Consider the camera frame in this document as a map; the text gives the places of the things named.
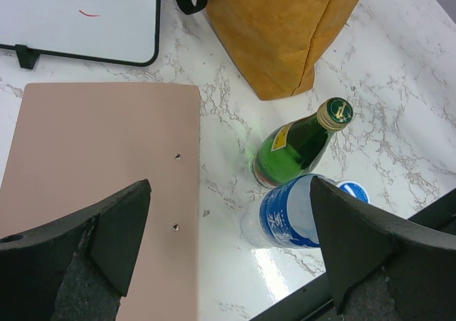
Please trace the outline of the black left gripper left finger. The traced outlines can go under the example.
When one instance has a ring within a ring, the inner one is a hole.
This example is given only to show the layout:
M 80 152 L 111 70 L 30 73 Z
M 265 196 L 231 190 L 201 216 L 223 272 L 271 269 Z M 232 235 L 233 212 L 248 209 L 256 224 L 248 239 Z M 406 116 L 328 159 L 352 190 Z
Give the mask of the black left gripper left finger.
M 150 207 L 148 180 L 1 239 L 2 320 L 115 320 Z

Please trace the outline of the green glass bottle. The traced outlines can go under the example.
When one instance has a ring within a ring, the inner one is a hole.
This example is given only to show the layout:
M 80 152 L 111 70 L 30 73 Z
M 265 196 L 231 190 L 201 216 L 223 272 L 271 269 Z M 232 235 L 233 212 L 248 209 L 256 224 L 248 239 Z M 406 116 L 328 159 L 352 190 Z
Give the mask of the green glass bottle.
M 347 127 L 353 116 L 347 100 L 330 98 L 314 114 L 274 130 L 254 157 L 254 177 L 271 189 L 312 172 L 331 138 Z

